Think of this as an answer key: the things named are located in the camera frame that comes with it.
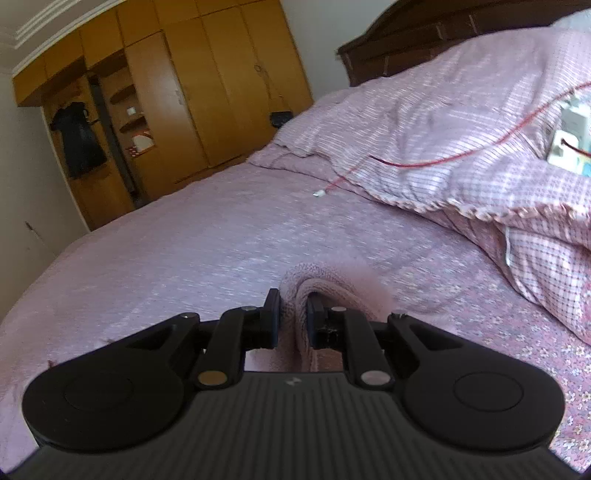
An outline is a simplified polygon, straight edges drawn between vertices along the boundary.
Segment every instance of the red cable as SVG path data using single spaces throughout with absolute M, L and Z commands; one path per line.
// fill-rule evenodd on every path
M 496 147 L 497 145 L 501 145 L 504 142 L 506 142 L 509 138 L 511 138 L 513 135 L 515 135 L 518 131 L 520 131 L 521 129 L 523 129 L 523 127 L 525 127 L 527 124 L 529 124 L 535 117 L 537 117 L 539 114 L 541 114 L 542 112 L 546 111 L 548 108 L 550 108 L 554 103 L 558 102 L 559 100 L 562 100 L 564 97 L 566 97 L 567 95 L 571 95 L 572 93 L 574 93 L 575 90 L 583 90 L 585 88 L 589 88 L 591 87 L 591 81 L 589 82 L 584 82 L 581 83 L 580 85 L 577 85 L 576 87 L 573 87 L 569 90 L 567 90 L 566 92 L 563 92 L 557 96 L 555 96 L 554 98 L 552 98 L 552 100 L 549 100 L 548 102 L 546 102 L 545 104 L 539 106 L 536 110 L 534 110 L 533 112 L 531 112 L 528 116 L 526 116 L 520 123 L 518 123 L 516 126 L 514 126 L 511 130 L 509 130 L 505 135 L 503 135 L 502 137 L 500 137 L 498 140 L 494 141 L 493 143 L 489 144 L 489 145 L 485 145 L 484 147 L 480 147 L 480 148 L 475 148 L 474 150 L 469 150 L 467 152 L 463 152 L 457 155 L 453 155 L 451 157 L 446 157 L 446 158 L 440 158 L 438 160 L 430 160 L 430 161 L 426 161 L 426 162 L 420 162 L 420 163 L 395 163 L 395 162 L 390 162 L 387 160 L 384 160 L 382 158 L 378 158 L 375 157 L 374 155 L 369 155 L 369 158 L 378 161 L 384 165 L 388 165 L 390 167 L 398 167 L 398 168 L 421 168 L 421 167 L 430 167 L 433 165 L 438 165 L 440 163 L 446 163 L 449 161 L 454 161 L 454 160 L 459 160 L 461 158 L 464 157 L 468 157 L 474 153 L 480 152 L 482 150 L 485 150 L 487 148 L 491 148 L 491 147 Z M 579 150 L 578 148 L 574 148 L 573 146 L 569 145 L 568 143 L 566 143 L 565 140 L 563 140 L 563 144 L 566 145 L 569 148 L 572 148 L 573 150 L 577 151 L 578 153 L 582 154 L 582 155 L 586 155 L 587 157 L 591 158 L 591 154 L 583 151 L 583 150 Z M 357 170 L 361 165 L 363 165 L 366 162 L 366 158 L 364 158 L 361 162 L 359 162 L 357 165 L 355 165 L 354 167 L 352 167 L 351 169 L 349 169 L 344 176 L 340 176 L 339 178 L 335 181 L 332 181 L 328 184 L 328 186 L 324 189 L 325 192 L 328 192 L 330 189 L 336 187 L 341 181 L 347 180 L 346 176 L 353 173 L 355 170 Z
M 546 102 L 545 104 L 543 104 L 542 106 L 538 107 L 536 110 L 531 112 L 520 123 L 518 123 L 515 127 L 513 127 L 511 130 L 509 130 L 501 138 L 499 138 L 498 140 L 494 141 L 493 143 L 491 143 L 489 145 L 485 145 L 484 147 L 475 148 L 474 150 L 460 153 L 460 154 L 454 155 L 452 157 L 440 158 L 439 160 L 431 160 L 431 161 L 426 161 L 426 162 L 421 162 L 421 163 L 411 163 L 411 164 L 394 163 L 394 162 L 390 162 L 387 160 L 383 160 L 378 157 L 374 157 L 373 155 L 370 155 L 369 158 L 379 161 L 380 163 L 383 163 L 384 165 L 388 165 L 390 167 L 398 167 L 398 168 L 429 167 L 432 165 L 438 165 L 440 163 L 445 163 L 448 161 L 459 160 L 460 158 L 467 157 L 467 156 L 472 155 L 474 153 L 480 152 L 486 148 L 491 148 L 491 147 L 496 147 L 497 145 L 501 145 L 502 143 L 506 142 L 510 137 L 512 137 L 514 134 L 516 134 L 519 130 L 521 130 L 523 127 L 525 127 L 527 124 L 529 124 L 536 116 L 538 116 L 540 113 L 542 113 L 542 112 L 546 111 L 548 108 L 550 108 L 555 102 L 557 102 L 558 100 L 562 100 L 567 95 L 571 95 L 575 90 L 582 90 L 582 89 L 585 89 L 588 87 L 591 87 L 591 82 L 581 83 L 580 85 L 577 85 L 576 87 L 573 87 L 573 88 L 567 90 L 566 92 L 563 92 L 560 95 L 555 96 L 554 98 L 552 98 L 552 100 L 549 100 L 548 102 Z

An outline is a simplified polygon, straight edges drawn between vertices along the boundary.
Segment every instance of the pink bedsheet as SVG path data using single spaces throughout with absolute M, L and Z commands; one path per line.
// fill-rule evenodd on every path
M 27 382 L 63 362 L 194 310 L 204 320 L 261 304 L 293 265 L 359 255 L 401 310 L 531 362 L 567 401 L 554 451 L 590 463 L 591 349 L 516 293 L 461 235 L 325 182 L 249 164 L 233 167 L 79 240 L 0 325 L 0 466 L 35 443 L 20 413 Z

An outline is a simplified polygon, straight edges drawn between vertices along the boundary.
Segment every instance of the wardrobe door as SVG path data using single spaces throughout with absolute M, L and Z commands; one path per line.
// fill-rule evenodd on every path
M 307 110 L 313 103 L 310 89 L 279 0 L 241 8 L 258 58 L 268 72 L 274 104 L 295 114 Z
M 237 157 L 244 148 L 201 19 L 174 24 L 165 33 L 209 166 Z
M 139 102 L 175 183 L 207 167 L 177 76 L 159 32 L 125 49 Z
M 116 9 L 125 46 L 160 30 L 152 0 L 125 0 Z
M 18 106 L 31 106 L 25 103 L 29 95 L 47 81 L 45 57 L 37 57 L 23 71 L 14 77 L 14 95 Z
M 107 10 L 82 25 L 80 36 L 86 66 L 89 69 L 123 48 L 123 40 L 121 40 L 119 23 L 114 9 Z
M 170 25 L 199 16 L 194 0 L 154 0 L 160 25 Z
M 74 30 L 69 35 L 66 35 L 51 46 L 43 56 L 45 57 L 47 78 L 51 78 L 84 56 L 80 32 Z
M 240 7 L 203 17 L 213 58 L 228 93 L 246 151 L 263 147 L 273 138 L 270 100 Z
M 238 5 L 236 0 L 195 0 L 197 9 L 202 15 L 219 12 L 226 8 L 235 7 Z

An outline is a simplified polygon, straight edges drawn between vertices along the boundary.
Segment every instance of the hanging black jacket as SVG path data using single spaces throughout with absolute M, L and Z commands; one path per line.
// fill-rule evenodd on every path
M 84 103 L 72 102 L 57 111 L 50 125 L 52 130 L 61 132 L 66 165 L 73 179 L 90 172 L 107 160 L 85 113 Z

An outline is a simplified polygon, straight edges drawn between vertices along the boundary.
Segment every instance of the white wall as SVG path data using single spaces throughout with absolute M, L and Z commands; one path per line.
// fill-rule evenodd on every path
M 86 231 L 40 109 L 17 107 L 11 78 L 0 73 L 0 322 L 56 254 Z
M 349 86 L 337 48 L 364 33 L 392 3 L 394 0 L 281 0 L 315 100 Z

